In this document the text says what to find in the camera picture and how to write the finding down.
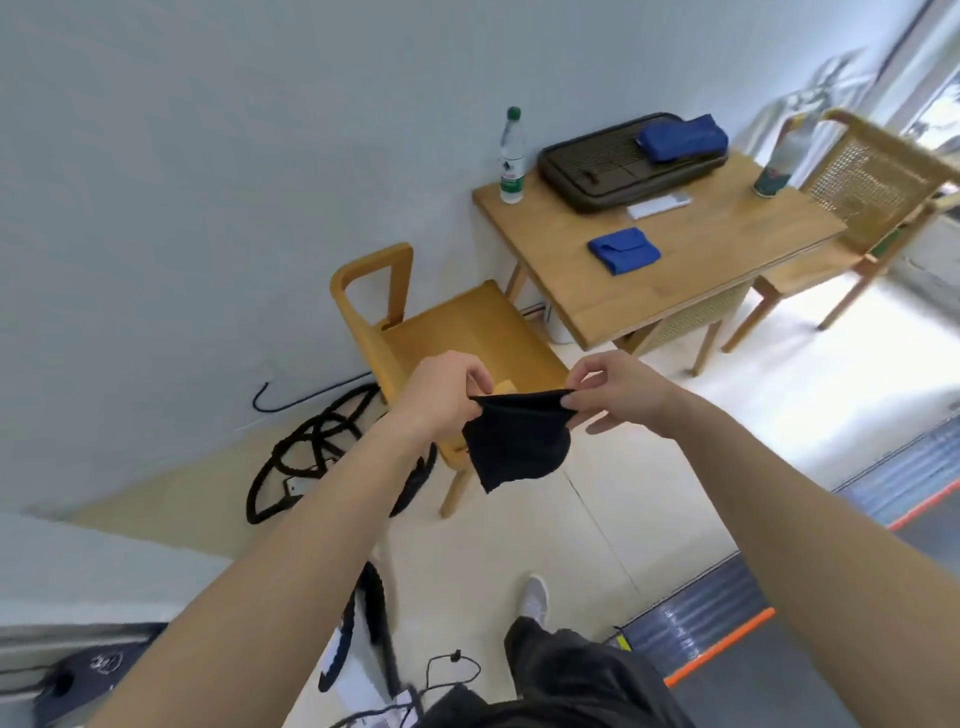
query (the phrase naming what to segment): bottle label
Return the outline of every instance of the bottle label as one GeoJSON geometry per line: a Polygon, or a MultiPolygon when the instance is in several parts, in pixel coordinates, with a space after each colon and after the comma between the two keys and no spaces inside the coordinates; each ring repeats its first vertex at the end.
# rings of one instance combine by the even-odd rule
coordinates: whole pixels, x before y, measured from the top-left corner
{"type": "Polygon", "coordinates": [[[754,182],[754,192],[760,197],[773,197],[790,182],[792,175],[783,174],[771,167],[764,167],[754,182]]]}
{"type": "Polygon", "coordinates": [[[500,160],[500,190],[511,194],[523,191],[523,157],[500,160]]]}

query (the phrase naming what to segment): black pants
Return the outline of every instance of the black pants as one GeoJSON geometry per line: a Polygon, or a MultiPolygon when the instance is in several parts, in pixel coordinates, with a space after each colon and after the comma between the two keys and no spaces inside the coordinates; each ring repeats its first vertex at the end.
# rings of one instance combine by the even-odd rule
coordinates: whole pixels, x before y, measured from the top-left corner
{"type": "MultiPolygon", "coordinates": [[[[569,629],[551,634],[529,617],[516,619],[503,647],[516,695],[524,703],[570,699],[626,705],[648,716],[651,725],[693,728],[662,676],[635,652],[592,643],[569,629]]],[[[420,726],[468,725],[487,709],[479,695],[457,688],[427,712],[420,726]]]]}

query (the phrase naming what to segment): black cloth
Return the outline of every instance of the black cloth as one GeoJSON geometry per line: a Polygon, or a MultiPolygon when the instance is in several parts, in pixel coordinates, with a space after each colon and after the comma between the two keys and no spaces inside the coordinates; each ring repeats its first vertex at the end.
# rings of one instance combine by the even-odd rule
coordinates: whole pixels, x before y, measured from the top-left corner
{"type": "Polygon", "coordinates": [[[560,406],[560,398],[570,391],[472,398],[483,414],[467,423],[464,439],[487,493],[508,480],[544,477],[561,466],[570,450],[566,423],[574,413],[560,406]]]}
{"type": "Polygon", "coordinates": [[[562,629],[550,634],[520,617],[503,641],[518,700],[494,705],[459,686],[437,702],[420,728],[693,728],[635,652],[589,642],[562,629]]]}

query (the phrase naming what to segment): orange stripe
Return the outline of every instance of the orange stripe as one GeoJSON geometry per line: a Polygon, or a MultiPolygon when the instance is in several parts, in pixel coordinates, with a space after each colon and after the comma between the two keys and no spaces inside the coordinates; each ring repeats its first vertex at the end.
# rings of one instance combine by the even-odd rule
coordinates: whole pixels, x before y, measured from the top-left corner
{"type": "Polygon", "coordinates": [[[758,615],[752,619],[748,619],[746,622],[741,624],[739,627],[734,629],[729,635],[727,635],[723,640],[715,644],[713,647],[708,649],[703,654],[698,655],[693,660],[688,662],[686,665],[678,669],[672,675],[667,677],[663,682],[666,683],[667,688],[672,688],[681,680],[683,680],[687,675],[689,675],[697,667],[701,666],[703,663],[706,663],[712,660],[714,657],[719,655],[728,647],[732,646],[734,643],[742,640],[748,634],[757,629],[763,622],[768,619],[772,619],[777,612],[774,611],[773,607],[767,607],[758,615]]]}
{"type": "MultiPolygon", "coordinates": [[[[919,505],[915,505],[909,511],[907,511],[902,517],[896,519],[887,528],[891,531],[898,531],[908,523],[913,521],[915,518],[920,516],[922,513],[930,510],[933,506],[939,503],[941,500],[949,496],[954,491],[960,490],[960,480],[956,480],[950,483],[946,488],[944,488],[939,493],[930,496],[927,500],[923,501],[919,505]]],[[[663,681],[666,683],[667,688],[672,688],[681,680],[683,680],[687,675],[689,675],[693,670],[698,667],[702,667],[714,657],[719,655],[726,649],[734,646],[744,637],[749,635],[755,629],[757,629],[763,622],[772,619],[777,614],[777,611],[773,607],[767,607],[762,612],[760,612],[755,617],[748,619],[739,627],[734,629],[729,635],[727,635],[720,642],[715,644],[710,649],[704,651],[702,654],[698,655],[694,659],[690,660],[686,665],[678,669],[676,672],[668,675],[667,678],[663,681]]]]}
{"type": "Polygon", "coordinates": [[[949,496],[955,490],[960,488],[960,480],[950,483],[946,488],[944,488],[940,493],[936,493],[933,496],[930,496],[920,505],[915,505],[909,511],[906,512],[901,518],[896,519],[890,525],[887,526],[891,531],[899,531],[901,528],[906,526],[908,523],[913,521],[915,518],[930,510],[933,506],[943,500],[945,497],[949,496]]]}

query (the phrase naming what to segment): white tile floor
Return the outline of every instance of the white tile floor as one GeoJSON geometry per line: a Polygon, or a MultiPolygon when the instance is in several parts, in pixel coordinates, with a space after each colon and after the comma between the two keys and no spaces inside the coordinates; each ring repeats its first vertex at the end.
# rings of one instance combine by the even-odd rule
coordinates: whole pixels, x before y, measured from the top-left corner
{"type": "MultiPolygon", "coordinates": [[[[736,352],[718,352],[697,379],[685,370],[700,333],[644,360],[725,407],[832,488],[960,404],[960,327],[893,282],[881,281],[832,330],[814,330],[851,284],[839,279],[782,304],[736,352]]],[[[748,298],[738,319],[755,302],[748,298]]],[[[582,355],[575,346],[558,353],[568,364],[582,355]]],[[[76,522],[237,555],[255,538],[243,518],[251,478],[294,424],[254,433],[86,508],[76,522]]],[[[455,517],[441,521],[437,509],[451,477],[438,464],[375,555],[388,581],[400,672],[418,684],[429,657],[461,648],[483,665],[480,694],[513,696],[501,640],[530,570],[550,585],[550,626],[603,638],[733,550],[679,450],[638,427],[578,433],[559,471],[489,496],[474,487],[455,517]]],[[[336,700],[319,696],[313,684],[290,728],[337,716],[336,700]]]]}

